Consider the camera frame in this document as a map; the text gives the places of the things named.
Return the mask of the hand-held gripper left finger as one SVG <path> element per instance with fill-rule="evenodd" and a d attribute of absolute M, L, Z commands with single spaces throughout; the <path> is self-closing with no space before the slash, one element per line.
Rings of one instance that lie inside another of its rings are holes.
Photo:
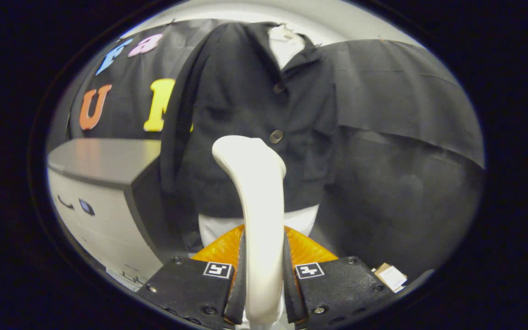
<path fill-rule="evenodd" d="M 137 295 L 163 313 L 209 330 L 232 330 L 247 300 L 244 225 L 220 236 L 191 258 L 175 256 Z"/>

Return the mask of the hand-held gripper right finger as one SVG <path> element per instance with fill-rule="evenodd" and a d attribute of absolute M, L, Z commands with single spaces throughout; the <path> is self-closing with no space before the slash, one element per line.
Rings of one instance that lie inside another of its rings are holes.
<path fill-rule="evenodd" d="M 384 309 L 394 293 L 361 259 L 337 257 L 285 227 L 284 299 L 297 330 L 339 330 Z"/>

